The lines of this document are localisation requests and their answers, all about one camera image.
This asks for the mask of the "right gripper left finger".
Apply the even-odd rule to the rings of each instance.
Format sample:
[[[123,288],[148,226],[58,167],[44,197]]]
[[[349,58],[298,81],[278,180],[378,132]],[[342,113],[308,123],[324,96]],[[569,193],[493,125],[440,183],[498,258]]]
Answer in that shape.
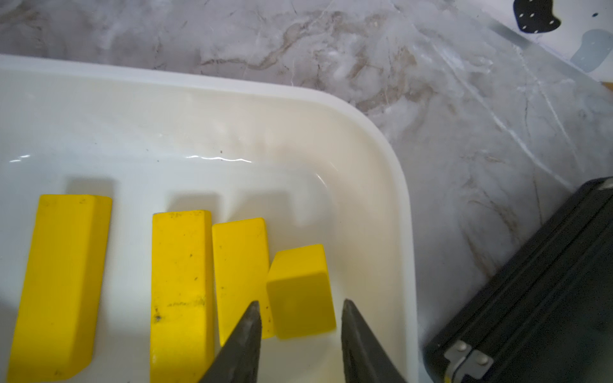
[[[260,304],[253,301],[199,383],[257,382],[262,329]]]

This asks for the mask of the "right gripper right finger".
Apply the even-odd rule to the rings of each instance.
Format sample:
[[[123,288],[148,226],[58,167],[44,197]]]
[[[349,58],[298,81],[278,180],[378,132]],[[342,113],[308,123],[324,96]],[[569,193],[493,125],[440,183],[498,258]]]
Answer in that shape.
[[[349,299],[343,303],[341,343],[345,382],[406,383],[357,306]]]

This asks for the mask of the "long yellow block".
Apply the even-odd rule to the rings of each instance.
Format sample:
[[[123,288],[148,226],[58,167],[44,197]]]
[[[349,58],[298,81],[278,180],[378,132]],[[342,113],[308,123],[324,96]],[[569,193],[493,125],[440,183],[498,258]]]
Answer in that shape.
[[[93,359],[113,201],[42,195],[6,379],[69,379]]]

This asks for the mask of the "small yellow cube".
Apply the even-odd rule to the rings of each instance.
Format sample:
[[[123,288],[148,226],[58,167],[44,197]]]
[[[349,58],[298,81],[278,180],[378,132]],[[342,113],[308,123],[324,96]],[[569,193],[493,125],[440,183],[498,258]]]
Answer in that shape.
[[[277,252],[268,272],[266,289],[277,338],[301,338],[336,329],[322,244]]]

